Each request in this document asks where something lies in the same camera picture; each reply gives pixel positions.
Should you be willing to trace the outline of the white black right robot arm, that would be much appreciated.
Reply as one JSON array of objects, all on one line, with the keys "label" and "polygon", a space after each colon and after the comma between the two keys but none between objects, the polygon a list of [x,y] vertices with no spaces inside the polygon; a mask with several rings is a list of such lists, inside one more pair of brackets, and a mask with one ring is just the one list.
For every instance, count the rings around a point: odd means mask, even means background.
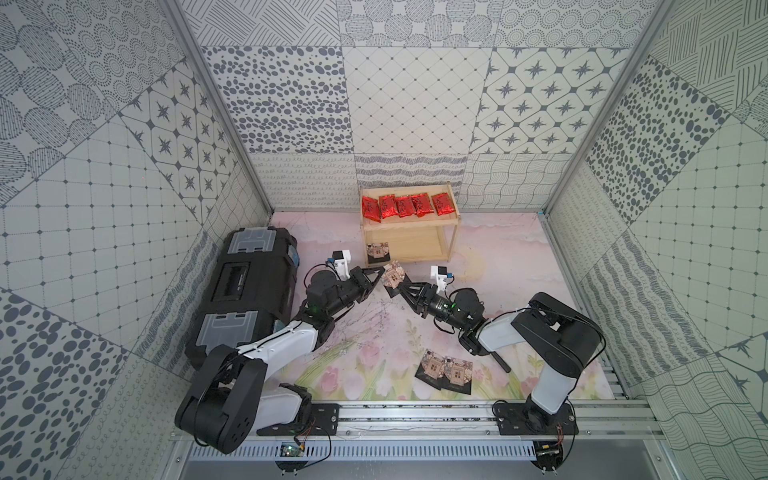
[{"label": "white black right robot arm", "polygon": [[508,365],[498,354],[500,349],[529,345],[545,366],[520,411],[529,427],[538,431],[564,411],[581,374],[606,347],[603,331],[595,322],[544,292],[535,294],[527,306],[493,319],[485,317],[484,304],[472,288],[444,296],[434,284],[405,280],[393,294],[419,316],[431,316],[452,327],[465,350],[493,357],[503,370]]}]

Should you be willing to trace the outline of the red tea bag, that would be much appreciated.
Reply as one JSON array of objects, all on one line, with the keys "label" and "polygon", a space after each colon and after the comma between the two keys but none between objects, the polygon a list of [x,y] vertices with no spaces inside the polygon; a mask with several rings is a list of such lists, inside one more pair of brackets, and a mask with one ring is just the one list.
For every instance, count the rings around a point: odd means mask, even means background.
[{"label": "red tea bag", "polygon": [[411,195],[410,200],[417,217],[421,218],[434,212],[431,199],[427,193]]},{"label": "red tea bag", "polygon": [[361,210],[364,219],[380,223],[382,216],[379,200],[368,196],[361,197]]},{"label": "red tea bag", "polygon": [[410,196],[396,197],[395,203],[400,218],[407,218],[416,214],[415,205]]},{"label": "red tea bag", "polygon": [[382,220],[399,216],[397,200],[393,194],[380,196],[378,201]]},{"label": "red tea bag", "polygon": [[435,213],[438,216],[451,215],[456,212],[452,197],[447,192],[442,192],[431,197]]}]

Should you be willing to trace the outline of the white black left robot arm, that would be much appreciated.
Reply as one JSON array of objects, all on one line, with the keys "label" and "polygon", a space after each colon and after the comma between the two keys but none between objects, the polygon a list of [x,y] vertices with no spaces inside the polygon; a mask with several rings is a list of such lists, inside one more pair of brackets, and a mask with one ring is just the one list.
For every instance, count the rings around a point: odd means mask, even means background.
[{"label": "white black left robot arm", "polygon": [[331,270],[315,273],[290,323],[250,344],[215,347],[204,361],[174,418],[200,446],[229,454],[252,431],[298,436],[313,428],[312,395],[304,387],[267,380],[292,361],[322,346],[355,304],[383,277],[383,267],[354,267],[345,280]]}]

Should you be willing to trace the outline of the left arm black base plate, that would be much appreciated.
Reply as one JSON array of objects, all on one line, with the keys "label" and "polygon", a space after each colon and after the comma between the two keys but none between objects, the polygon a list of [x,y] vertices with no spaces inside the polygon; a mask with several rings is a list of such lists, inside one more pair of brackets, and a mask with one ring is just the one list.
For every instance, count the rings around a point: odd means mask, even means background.
[{"label": "left arm black base plate", "polygon": [[340,405],[311,403],[301,406],[296,417],[288,423],[272,423],[258,429],[258,436],[334,436],[338,428]]}]

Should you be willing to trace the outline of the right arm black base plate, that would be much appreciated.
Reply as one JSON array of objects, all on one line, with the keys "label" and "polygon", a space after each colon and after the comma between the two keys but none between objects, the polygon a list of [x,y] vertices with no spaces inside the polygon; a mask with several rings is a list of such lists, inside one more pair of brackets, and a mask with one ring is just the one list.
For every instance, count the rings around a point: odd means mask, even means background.
[{"label": "right arm black base plate", "polygon": [[549,414],[534,403],[510,403],[498,400],[491,407],[500,435],[557,436],[577,435],[574,408],[564,403],[554,414]]}]

